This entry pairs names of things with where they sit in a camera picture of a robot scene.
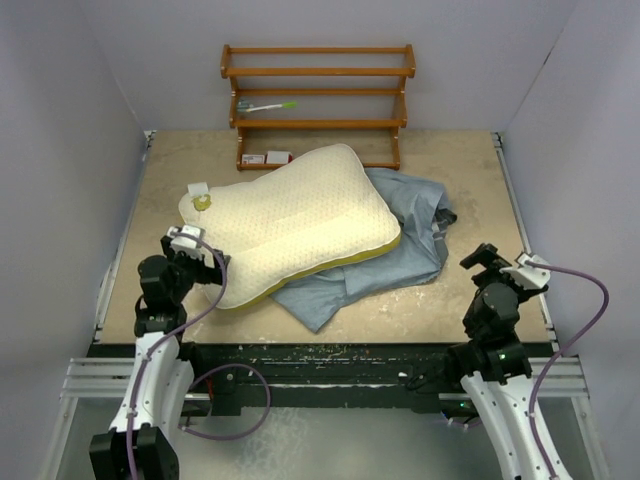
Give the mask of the grey striped pillowcase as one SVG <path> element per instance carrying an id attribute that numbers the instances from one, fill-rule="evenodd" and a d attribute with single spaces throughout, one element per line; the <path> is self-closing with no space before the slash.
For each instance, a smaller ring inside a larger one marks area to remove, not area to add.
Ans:
<path id="1" fill-rule="evenodd" d="M 362 225 L 364 251 L 271 295 L 313 333 L 340 309 L 371 294 L 432 281 L 448 258 L 446 232 L 457 215 L 445 185 L 383 168 L 368 168 L 366 175 L 382 206 Z"/>

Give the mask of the cream yellow pillow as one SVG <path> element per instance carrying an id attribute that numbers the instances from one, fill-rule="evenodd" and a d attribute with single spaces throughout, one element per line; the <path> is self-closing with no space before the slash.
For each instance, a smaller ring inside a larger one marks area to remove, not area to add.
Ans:
<path id="1" fill-rule="evenodd" d="M 286 283 L 349 263 L 363 224 L 382 206 L 355 151 L 321 147 L 249 181 L 184 195 L 178 210 L 231 257 L 227 285 L 205 287 L 222 310 L 253 305 Z"/>

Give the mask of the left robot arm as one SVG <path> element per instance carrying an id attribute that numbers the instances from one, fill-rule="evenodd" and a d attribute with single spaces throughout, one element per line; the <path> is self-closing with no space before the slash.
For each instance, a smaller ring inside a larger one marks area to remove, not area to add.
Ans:
<path id="1" fill-rule="evenodd" d="M 124 398 L 107 432 L 95 435 L 89 456 L 98 479 L 176 479 L 173 446 L 184 397 L 202 387 L 204 365 L 181 358 L 192 325 L 183 301 L 197 285 L 226 285 L 228 256 L 204 240 L 204 230 L 172 227 L 162 252 L 137 267 L 141 296 L 135 304 L 135 355 Z"/>

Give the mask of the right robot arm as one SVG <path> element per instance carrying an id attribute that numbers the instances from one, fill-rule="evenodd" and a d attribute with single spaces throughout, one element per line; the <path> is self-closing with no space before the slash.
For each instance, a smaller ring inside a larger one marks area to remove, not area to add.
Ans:
<path id="1" fill-rule="evenodd" d="M 569 479 L 537 400 L 549 369 L 533 376 L 516 333 L 520 305 L 548 290 L 547 265 L 527 253 L 512 264 L 489 243 L 460 261 L 466 270 L 478 265 L 462 320 L 468 341 L 448 350 L 446 383 L 469 395 L 504 479 Z"/>

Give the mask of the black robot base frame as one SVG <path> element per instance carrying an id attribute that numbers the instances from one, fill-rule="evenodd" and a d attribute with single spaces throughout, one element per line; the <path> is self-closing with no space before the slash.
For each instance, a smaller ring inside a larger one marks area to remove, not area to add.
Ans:
<path id="1" fill-rule="evenodd" d="M 244 407 L 409 409 L 463 419 L 476 409 L 449 375 L 448 347 L 418 344 L 197 344 L 181 346 L 197 376 L 190 394 L 215 415 Z"/>

